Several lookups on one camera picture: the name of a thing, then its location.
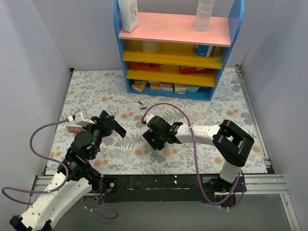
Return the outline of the red snack box on table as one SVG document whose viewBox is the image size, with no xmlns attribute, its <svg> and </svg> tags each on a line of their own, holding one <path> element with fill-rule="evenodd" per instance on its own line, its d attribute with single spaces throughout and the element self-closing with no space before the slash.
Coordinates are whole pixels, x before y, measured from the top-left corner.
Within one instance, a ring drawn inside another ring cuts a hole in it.
<svg viewBox="0 0 308 231">
<path fill-rule="evenodd" d="M 83 127 L 79 125 L 66 125 L 66 128 L 70 133 L 79 133 L 84 130 Z"/>
</svg>

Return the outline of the floral tablecloth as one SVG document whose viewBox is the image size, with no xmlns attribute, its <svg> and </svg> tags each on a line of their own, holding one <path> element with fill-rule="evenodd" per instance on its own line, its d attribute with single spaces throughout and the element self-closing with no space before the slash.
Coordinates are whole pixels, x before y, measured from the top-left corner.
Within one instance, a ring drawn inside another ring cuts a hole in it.
<svg viewBox="0 0 308 231">
<path fill-rule="evenodd" d="M 127 131 L 124 138 L 114 133 L 103 139 L 101 151 L 91 162 L 102 174 L 193 174 L 219 173 L 224 158 L 208 145 L 197 146 L 197 157 L 191 144 L 167 144 L 154 151 L 143 138 L 146 127 L 141 123 L 145 110 L 172 124 L 190 121 L 192 125 L 209 126 L 229 119 L 251 135 L 255 143 L 243 168 L 244 173 L 266 173 L 263 152 L 248 111 L 244 94 L 232 68 L 226 68 L 219 80 L 212 100 L 198 101 L 186 98 L 128 93 L 123 72 L 75 71 L 61 111 L 61 119 L 85 108 L 89 116 L 98 116 L 102 110 L 113 115 Z"/>
</svg>

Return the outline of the blue white can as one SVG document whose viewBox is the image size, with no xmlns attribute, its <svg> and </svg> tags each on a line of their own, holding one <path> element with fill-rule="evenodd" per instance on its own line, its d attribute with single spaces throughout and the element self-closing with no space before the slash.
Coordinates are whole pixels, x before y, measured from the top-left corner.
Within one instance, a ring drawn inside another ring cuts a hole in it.
<svg viewBox="0 0 308 231">
<path fill-rule="evenodd" d="M 209 57 L 214 53 L 215 48 L 215 46 L 194 44 L 193 51 L 198 56 Z"/>
</svg>

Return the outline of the aluminium frame rail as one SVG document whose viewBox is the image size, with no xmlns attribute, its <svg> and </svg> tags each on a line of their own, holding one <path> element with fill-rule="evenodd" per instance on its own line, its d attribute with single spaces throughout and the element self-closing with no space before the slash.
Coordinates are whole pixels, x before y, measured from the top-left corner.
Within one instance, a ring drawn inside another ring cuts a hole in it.
<svg viewBox="0 0 308 231">
<path fill-rule="evenodd" d="M 244 78 L 242 75 L 241 66 L 237 64 L 235 66 L 235 71 L 240 82 L 245 102 L 248 108 L 248 111 L 251 115 L 253 126 L 255 128 L 262 152 L 263 160 L 266 167 L 270 170 L 270 173 L 267 174 L 249 174 L 247 179 L 247 193 L 256 194 L 256 195 L 278 195 L 280 201 L 282 202 L 282 207 L 286 215 L 288 224 L 292 231 L 301 230 L 300 224 L 298 222 L 292 201 L 289 187 L 285 181 L 283 174 L 277 174 L 271 164 L 269 154 L 267 152 L 263 137 L 261 135 L 257 119 L 251 104 L 251 101 L 248 96 L 248 91 L 246 89 Z"/>
</svg>

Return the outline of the orange red snack box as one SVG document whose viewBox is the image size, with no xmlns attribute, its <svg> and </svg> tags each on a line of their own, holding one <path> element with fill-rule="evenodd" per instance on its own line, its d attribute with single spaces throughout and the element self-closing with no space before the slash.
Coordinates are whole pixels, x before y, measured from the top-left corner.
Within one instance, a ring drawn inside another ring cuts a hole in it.
<svg viewBox="0 0 308 231">
<path fill-rule="evenodd" d="M 162 69 L 162 65 L 155 63 L 130 62 L 129 68 L 134 70 L 160 71 Z"/>
</svg>

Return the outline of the red snack box on shelf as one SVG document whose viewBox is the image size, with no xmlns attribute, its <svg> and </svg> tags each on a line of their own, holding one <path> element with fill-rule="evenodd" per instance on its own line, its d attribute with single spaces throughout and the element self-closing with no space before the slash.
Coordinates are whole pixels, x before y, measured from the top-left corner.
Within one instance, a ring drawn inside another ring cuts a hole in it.
<svg viewBox="0 0 308 231">
<path fill-rule="evenodd" d="M 181 74 L 205 74 L 205 73 L 212 73 L 214 70 L 211 68 L 179 65 L 179 71 Z"/>
</svg>

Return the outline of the yellow tissue pack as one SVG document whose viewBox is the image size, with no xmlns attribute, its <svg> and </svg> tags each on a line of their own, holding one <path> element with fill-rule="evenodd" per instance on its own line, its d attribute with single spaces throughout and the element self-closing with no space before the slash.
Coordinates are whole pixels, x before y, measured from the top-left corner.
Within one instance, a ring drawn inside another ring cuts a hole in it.
<svg viewBox="0 0 308 231">
<path fill-rule="evenodd" d="M 138 92 L 142 92 L 146 88 L 147 84 L 147 80 L 135 80 L 131 87 Z"/>
</svg>

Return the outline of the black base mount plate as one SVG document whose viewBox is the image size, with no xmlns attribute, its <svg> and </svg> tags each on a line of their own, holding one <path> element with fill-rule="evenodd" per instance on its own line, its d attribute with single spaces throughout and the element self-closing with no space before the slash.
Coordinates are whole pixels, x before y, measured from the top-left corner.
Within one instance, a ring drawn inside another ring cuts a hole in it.
<svg viewBox="0 0 308 231">
<path fill-rule="evenodd" d="M 106 203 L 206 202 L 195 174 L 105 175 L 92 192 Z"/>
</svg>

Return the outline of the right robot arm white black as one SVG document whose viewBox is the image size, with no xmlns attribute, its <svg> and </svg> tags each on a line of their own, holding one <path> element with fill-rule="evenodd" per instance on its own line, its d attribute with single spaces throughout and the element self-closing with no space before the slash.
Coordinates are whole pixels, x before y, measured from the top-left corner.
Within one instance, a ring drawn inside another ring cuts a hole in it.
<svg viewBox="0 0 308 231">
<path fill-rule="evenodd" d="M 241 168 L 254 145 L 254 138 L 231 120 L 220 125 L 189 126 L 182 122 L 170 125 L 163 118 L 149 114 L 141 119 L 149 129 L 142 135 L 154 150 L 162 150 L 166 143 L 196 143 L 215 146 L 225 159 L 217 179 L 208 183 L 217 192 L 233 192 Z"/>
</svg>

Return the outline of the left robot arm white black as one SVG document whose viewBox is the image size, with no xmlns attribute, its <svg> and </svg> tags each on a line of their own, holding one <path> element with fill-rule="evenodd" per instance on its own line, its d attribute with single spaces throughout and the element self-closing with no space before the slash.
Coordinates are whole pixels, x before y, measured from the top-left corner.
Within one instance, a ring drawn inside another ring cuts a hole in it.
<svg viewBox="0 0 308 231">
<path fill-rule="evenodd" d="M 83 130 L 75 136 L 46 189 L 35 192 L 38 199 L 27 211 L 11 218 L 10 225 L 16 231 L 51 231 L 80 198 L 98 192 L 103 176 L 89 161 L 96 158 L 104 137 L 113 132 L 121 137 L 126 135 L 126 130 L 105 110 L 88 118 L 86 110 L 80 109 L 66 121 L 73 121 Z"/>
</svg>

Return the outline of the clear plastic water bottle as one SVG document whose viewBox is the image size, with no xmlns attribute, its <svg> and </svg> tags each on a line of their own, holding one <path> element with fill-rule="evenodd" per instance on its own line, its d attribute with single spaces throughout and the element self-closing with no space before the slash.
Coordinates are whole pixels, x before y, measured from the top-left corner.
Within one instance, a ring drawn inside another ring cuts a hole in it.
<svg viewBox="0 0 308 231">
<path fill-rule="evenodd" d="M 199 0 L 194 22 L 194 29 L 206 31 L 209 28 L 215 0 Z"/>
</svg>

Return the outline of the blue wooden shelf unit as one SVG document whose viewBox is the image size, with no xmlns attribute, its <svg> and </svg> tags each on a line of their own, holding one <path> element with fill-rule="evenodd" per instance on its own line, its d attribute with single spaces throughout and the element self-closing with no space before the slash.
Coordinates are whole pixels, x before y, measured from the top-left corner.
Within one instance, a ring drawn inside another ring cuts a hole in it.
<svg viewBox="0 0 308 231">
<path fill-rule="evenodd" d="M 137 93 L 131 85 L 135 80 L 197 85 L 197 92 L 182 94 L 182 98 L 210 101 L 239 35 L 244 17 L 245 2 L 234 1 L 228 17 L 212 17 L 209 29 L 194 29 L 194 16 L 166 13 L 139 13 L 139 25 L 131 32 L 122 29 L 119 4 L 114 2 L 114 27 L 129 93 Z M 156 53 L 141 49 L 141 41 L 158 41 L 162 48 Z M 209 57 L 194 53 L 193 46 L 215 46 Z M 130 62 L 161 64 L 160 71 L 134 70 Z M 181 74 L 179 65 L 211 68 L 212 73 Z"/>
</svg>

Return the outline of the white plastic bottle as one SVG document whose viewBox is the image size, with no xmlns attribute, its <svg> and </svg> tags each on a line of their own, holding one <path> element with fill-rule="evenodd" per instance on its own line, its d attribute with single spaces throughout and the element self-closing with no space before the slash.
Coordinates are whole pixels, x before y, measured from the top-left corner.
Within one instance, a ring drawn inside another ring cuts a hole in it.
<svg viewBox="0 0 308 231">
<path fill-rule="evenodd" d="M 119 0 L 122 29 L 131 33 L 139 25 L 138 5 L 136 0 Z"/>
</svg>

